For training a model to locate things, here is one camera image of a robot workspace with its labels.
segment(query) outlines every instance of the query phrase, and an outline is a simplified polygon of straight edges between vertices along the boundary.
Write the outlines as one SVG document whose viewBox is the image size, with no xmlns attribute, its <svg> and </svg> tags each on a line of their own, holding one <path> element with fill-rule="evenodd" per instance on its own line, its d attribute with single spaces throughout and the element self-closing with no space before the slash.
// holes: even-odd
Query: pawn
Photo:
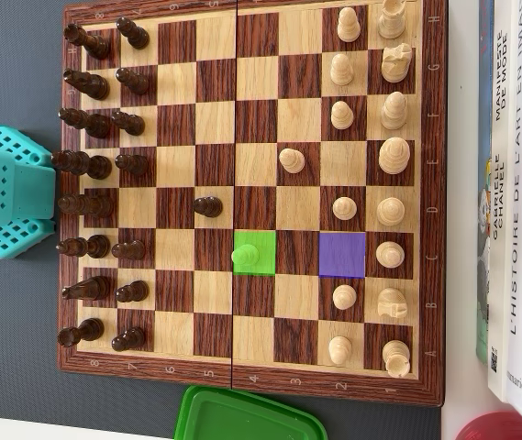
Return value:
<svg viewBox="0 0 522 440">
<path fill-rule="evenodd" d="M 144 254 L 146 254 L 146 248 L 138 240 L 112 246 L 112 255 L 117 259 L 143 259 Z"/>
<path fill-rule="evenodd" d="M 206 217 L 218 217 L 222 213 L 222 201 L 217 197 L 199 197 L 194 201 L 194 211 Z"/>
<path fill-rule="evenodd" d="M 112 348 L 115 351 L 126 351 L 142 347 L 145 341 L 144 331 L 140 327 L 131 327 L 112 339 Z"/>
<path fill-rule="evenodd" d="M 57 336 L 57 341 L 63 347 L 73 347 L 83 341 L 95 341 L 104 334 L 104 323 L 97 318 L 89 318 L 78 327 L 63 328 Z"/>
<path fill-rule="evenodd" d="M 351 7 L 343 7 L 338 17 L 338 36 L 342 41 L 351 43 L 361 34 L 361 25 L 356 12 Z"/>
<path fill-rule="evenodd" d="M 116 291 L 116 300 L 119 303 L 142 301 L 149 296 L 149 285 L 144 281 L 134 281 L 128 286 L 120 287 Z"/>
<path fill-rule="evenodd" d="M 149 79 L 142 73 L 136 73 L 126 67 L 116 71 L 116 79 L 134 94 L 145 94 L 149 90 Z"/>
<path fill-rule="evenodd" d="M 338 101 L 332 105 L 332 125 L 338 130 L 345 130 L 354 122 L 354 113 L 344 101 Z"/>
</svg>

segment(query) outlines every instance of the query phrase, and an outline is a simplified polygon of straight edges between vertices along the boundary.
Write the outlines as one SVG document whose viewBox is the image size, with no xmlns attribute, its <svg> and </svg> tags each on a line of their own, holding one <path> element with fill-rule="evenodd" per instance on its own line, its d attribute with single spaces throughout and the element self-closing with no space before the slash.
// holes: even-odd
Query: gray mat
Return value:
<svg viewBox="0 0 522 440">
<path fill-rule="evenodd" d="M 66 0 L 0 0 L 0 124 L 60 147 Z M 56 368 L 56 236 L 0 261 L 0 417 L 171 437 L 184 385 Z M 440 409 L 273 396 L 317 416 L 330 440 L 437 439 Z"/>
</svg>

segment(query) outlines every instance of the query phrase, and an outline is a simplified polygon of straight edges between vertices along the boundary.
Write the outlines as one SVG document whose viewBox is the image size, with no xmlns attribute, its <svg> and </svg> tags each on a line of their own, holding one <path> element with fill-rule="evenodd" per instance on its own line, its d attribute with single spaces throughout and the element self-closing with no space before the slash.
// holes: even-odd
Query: wooden chess board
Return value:
<svg viewBox="0 0 522 440">
<path fill-rule="evenodd" d="M 352 6 L 361 35 L 338 38 L 339 10 Z M 382 3 L 358 1 L 134 1 L 70 5 L 64 24 L 77 23 L 108 39 L 105 60 L 63 41 L 63 68 L 102 75 L 110 84 L 95 101 L 68 84 L 62 106 L 110 115 L 142 116 L 138 137 L 112 128 L 105 139 L 62 126 L 62 148 L 149 158 L 140 177 L 113 167 L 103 181 L 61 174 L 61 193 L 106 194 L 117 204 L 108 218 L 61 214 L 61 239 L 109 237 L 113 244 L 142 240 L 143 260 L 61 256 L 61 287 L 89 276 L 110 279 L 98 302 L 59 302 L 59 328 L 98 317 L 104 336 L 58 348 L 67 371 L 175 380 L 250 391 L 311 394 L 440 405 L 444 396 L 444 282 L 446 245 L 447 9 L 445 0 L 408 0 L 406 27 L 394 40 L 377 32 Z M 125 16 L 150 34 L 146 49 L 121 38 Z M 414 57 L 407 77 L 386 82 L 383 49 L 405 42 Z M 334 55 L 346 53 L 354 79 L 330 80 Z M 129 67 L 150 78 L 136 96 L 115 78 Z M 407 124 L 381 125 L 385 97 L 407 98 Z M 352 126 L 336 130 L 331 106 L 345 101 Z M 404 172 L 388 175 L 378 151 L 390 137 L 407 140 Z M 278 154 L 300 150 L 305 167 L 284 171 Z M 196 197 L 214 195 L 219 217 L 194 214 Z M 350 197 L 357 215 L 342 222 L 332 203 Z M 376 208 L 386 197 L 404 202 L 400 225 L 382 226 Z M 405 261 L 386 269 L 375 258 L 384 241 L 405 250 Z M 252 243 L 269 261 L 233 268 L 234 246 Z M 117 303 L 114 292 L 135 280 L 149 284 L 143 302 Z M 351 285 L 357 302 L 334 307 L 332 292 Z M 404 293 L 405 318 L 377 313 L 386 287 Z M 115 352 L 118 332 L 138 325 L 147 343 Z M 352 343 L 336 366 L 328 356 L 333 336 Z M 411 351 L 411 371 L 389 377 L 382 350 L 400 340 Z"/>
</svg>

